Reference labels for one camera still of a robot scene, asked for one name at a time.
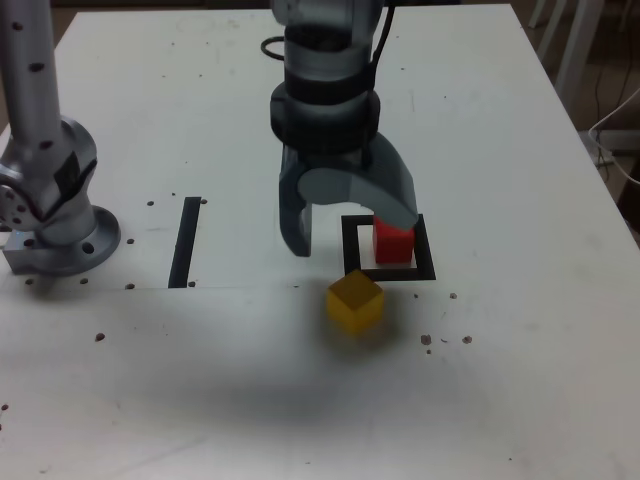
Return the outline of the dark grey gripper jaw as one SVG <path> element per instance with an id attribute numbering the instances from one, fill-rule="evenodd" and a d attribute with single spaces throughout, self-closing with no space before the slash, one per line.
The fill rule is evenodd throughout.
<path id="1" fill-rule="evenodd" d="M 279 226 L 282 238 L 297 257 L 311 255 L 312 207 L 299 191 L 308 166 L 298 152 L 284 149 L 279 175 Z"/>

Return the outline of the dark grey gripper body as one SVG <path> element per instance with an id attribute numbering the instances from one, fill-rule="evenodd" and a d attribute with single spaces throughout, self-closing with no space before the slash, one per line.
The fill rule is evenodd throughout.
<path id="1" fill-rule="evenodd" d="M 355 150 L 320 149 L 315 145 L 288 145 L 282 149 L 282 170 L 305 173 L 312 169 L 329 168 L 347 171 L 367 170 L 373 163 L 368 147 Z"/>

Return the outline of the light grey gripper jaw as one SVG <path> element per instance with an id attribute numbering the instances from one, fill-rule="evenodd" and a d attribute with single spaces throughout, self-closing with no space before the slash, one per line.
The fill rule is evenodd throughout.
<path id="1" fill-rule="evenodd" d="M 368 145 L 369 163 L 314 166 L 298 181 L 301 197 L 311 204 L 354 203 L 371 210 L 383 223 L 409 230 L 418 222 L 411 173 L 382 134 Z"/>

